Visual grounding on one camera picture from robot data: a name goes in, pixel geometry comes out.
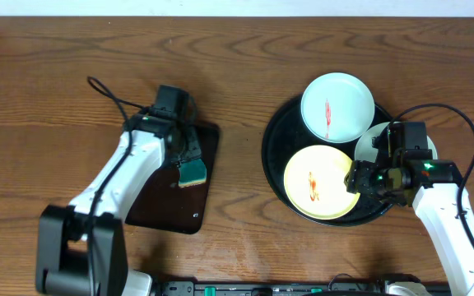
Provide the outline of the yellow plate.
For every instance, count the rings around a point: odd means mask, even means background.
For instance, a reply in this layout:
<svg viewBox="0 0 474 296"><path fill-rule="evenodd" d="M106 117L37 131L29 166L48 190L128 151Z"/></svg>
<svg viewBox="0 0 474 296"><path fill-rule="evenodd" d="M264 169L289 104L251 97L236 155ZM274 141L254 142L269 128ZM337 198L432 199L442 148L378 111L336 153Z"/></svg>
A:
<svg viewBox="0 0 474 296"><path fill-rule="evenodd" d="M344 183L351 163L348 155L331 146L308 146L296 152L283 175L291 205L318 220L346 215L360 199L360 194L349 193Z"/></svg>

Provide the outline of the green yellow sponge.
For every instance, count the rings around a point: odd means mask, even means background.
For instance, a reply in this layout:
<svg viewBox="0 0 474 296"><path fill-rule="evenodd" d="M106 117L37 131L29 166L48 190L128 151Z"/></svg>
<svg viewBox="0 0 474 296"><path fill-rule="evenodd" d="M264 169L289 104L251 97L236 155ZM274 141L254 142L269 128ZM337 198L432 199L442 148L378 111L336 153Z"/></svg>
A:
<svg viewBox="0 0 474 296"><path fill-rule="evenodd" d="M205 183L207 168L202 159L184 162L179 166L179 187L191 187Z"/></svg>

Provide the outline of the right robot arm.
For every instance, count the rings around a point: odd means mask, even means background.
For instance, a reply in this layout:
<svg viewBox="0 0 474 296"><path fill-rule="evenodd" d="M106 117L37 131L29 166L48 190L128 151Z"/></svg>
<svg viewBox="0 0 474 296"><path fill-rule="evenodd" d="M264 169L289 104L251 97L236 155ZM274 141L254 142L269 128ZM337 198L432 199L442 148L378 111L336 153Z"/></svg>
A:
<svg viewBox="0 0 474 296"><path fill-rule="evenodd" d="M447 160L407 160L387 168L355 161L346 190L407 205L425 226L453 295L474 295L474 214L456 165Z"/></svg>

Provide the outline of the light green plate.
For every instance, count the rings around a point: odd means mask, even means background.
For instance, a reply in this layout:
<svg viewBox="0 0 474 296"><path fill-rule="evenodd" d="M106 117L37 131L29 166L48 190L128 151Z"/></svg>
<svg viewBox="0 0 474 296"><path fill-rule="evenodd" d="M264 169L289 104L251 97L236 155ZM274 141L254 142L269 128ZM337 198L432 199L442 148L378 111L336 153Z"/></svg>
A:
<svg viewBox="0 0 474 296"><path fill-rule="evenodd" d="M305 89L300 113L316 137L346 143L361 137L371 126L375 103L363 81L343 72L314 79Z"/></svg>
<svg viewBox="0 0 474 296"><path fill-rule="evenodd" d="M364 160L372 163L376 163L376 156L378 150L373 147L373 140L380 135L381 131L389 124L389 122L376 124L365 132L358 140L355 146L355 160ZM427 135L428 147L433 152L433 160L437 160L438 152L435 148L434 142Z"/></svg>

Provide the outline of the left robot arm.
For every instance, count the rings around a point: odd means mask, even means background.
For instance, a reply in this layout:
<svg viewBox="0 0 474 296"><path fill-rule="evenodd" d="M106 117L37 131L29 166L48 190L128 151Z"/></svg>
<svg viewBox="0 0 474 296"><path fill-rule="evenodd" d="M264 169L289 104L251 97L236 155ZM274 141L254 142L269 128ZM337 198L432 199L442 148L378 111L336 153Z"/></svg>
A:
<svg viewBox="0 0 474 296"><path fill-rule="evenodd" d="M146 182L164 164L200 159L191 123L135 115L92 183L39 218L35 288L47 295L148 295L153 279L128 265L123 225Z"/></svg>

